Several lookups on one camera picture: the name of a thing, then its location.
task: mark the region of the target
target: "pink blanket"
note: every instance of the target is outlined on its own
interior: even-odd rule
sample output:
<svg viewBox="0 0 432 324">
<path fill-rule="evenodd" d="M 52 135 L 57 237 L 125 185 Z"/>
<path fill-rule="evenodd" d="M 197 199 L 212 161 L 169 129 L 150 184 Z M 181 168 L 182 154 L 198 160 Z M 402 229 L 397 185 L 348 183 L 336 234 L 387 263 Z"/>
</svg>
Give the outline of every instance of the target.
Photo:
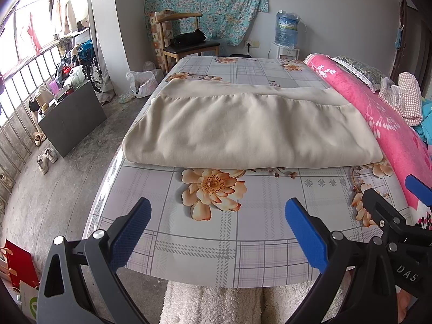
<svg viewBox="0 0 432 324">
<path fill-rule="evenodd" d="M 417 223 L 422 217 L 426 219 L 429 208 L 405 188 L 405 178 L 410 174 L 432 187 L 432 161 L 425 143 L 396 111 L 332 59 L 312 54 L 306 58 L 305 63 L 364 116 L 400 182 L 411 207 L 413 222 Z"/>
</svg>

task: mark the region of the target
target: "pillow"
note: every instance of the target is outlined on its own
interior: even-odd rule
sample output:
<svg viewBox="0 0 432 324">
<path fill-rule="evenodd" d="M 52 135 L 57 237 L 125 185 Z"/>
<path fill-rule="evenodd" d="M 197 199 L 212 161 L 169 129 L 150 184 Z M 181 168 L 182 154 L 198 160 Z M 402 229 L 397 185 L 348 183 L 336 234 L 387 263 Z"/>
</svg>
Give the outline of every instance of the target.
<svg viewBox="0 0 432 324">
<path fill-rule="evenodd" d="M 363 83 L 369 86 L 372 92 L 380 89 L 381 78 L 387 77 L 379 69 L 368 66 L 356 59 L 349 58 L 346 56 L 338 56 L 331 58 L 350 73 L 353 73 Z"/>
</svg>

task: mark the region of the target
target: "wall socket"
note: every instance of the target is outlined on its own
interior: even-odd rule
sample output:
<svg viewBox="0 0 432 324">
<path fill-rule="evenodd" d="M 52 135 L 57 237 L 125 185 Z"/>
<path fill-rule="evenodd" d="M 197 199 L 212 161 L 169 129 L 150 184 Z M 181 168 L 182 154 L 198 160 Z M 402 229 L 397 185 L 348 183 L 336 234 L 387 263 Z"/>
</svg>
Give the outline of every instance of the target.
<svg viewBox="0 0 432 324">
<path fill-rule="evenodd" d="M 256 41 L 256 40 L 246 40 L 245 41 L 245 47 L 248 47 L 248 43 L 251 45 L 251 48 L 259 48 L 260 47 L 260 42 Z"/>
</svg>

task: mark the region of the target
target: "screw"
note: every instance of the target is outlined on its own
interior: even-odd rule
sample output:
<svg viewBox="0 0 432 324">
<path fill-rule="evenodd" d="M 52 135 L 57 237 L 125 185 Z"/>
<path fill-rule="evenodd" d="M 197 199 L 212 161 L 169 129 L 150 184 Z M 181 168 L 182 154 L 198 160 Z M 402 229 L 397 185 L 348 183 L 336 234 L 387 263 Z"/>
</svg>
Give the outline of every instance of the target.
<svg viewBox="0 0 432 324">
<path fill-rule="evenodd" d="M 343 239 L 343 234 L 340 231 L 333 231 L 331 233 L 331 237 L 335 240 L 342 240 Z"/>
<path fill-rule="evenodd" d="M 54 239 L 54 245 L 60 245 L 63 242 L 63 236 L 56 236 Z"/>
<path fill-rule="evenodd" d="M 388 249 L 392 252 L 396 252 L 397 251 L 397 245 L 394 242 L 390 242 L 388 244 Z"/>
<path fill-rule="evenodd" d="M 381 238 L 379 238 L 379 237 L 377 237 L 377 236 L 375 236 L 375 237 L 373 238 L 373 241 L 374 241 L 374 244 L 375 244 L 375 245 L 381 245 L 381 244 L 382 244 L 382 240 L 381 240 Z"/>
<path fill-rule="evenodd" d="M 96 230 L 96 231 L 93 233 L 93 237 L 94 237 L 95 239 L 102 239 L 104 235 L 105 235 L 105 230 L 102 230 L 102 229 Z"/>
</svg>

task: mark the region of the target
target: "green logo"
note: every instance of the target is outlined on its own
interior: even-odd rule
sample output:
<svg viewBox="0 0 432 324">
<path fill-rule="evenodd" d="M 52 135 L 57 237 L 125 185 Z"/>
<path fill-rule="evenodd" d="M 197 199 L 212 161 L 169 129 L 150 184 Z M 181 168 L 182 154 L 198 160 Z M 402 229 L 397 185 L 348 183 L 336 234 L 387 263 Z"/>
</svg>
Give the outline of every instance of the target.
<svg viewBox="0 0 432 324">
<path fill-rule="evenodd" d="M 37 297 L 33 297 L 30 300 L 29 307 L 30 307 L 30 312 L 32 313 L 32 316 L 35 317 L 35 319 L 36 319 L 36 311 L 38 310 L 38 298 Z"/>
</svg>

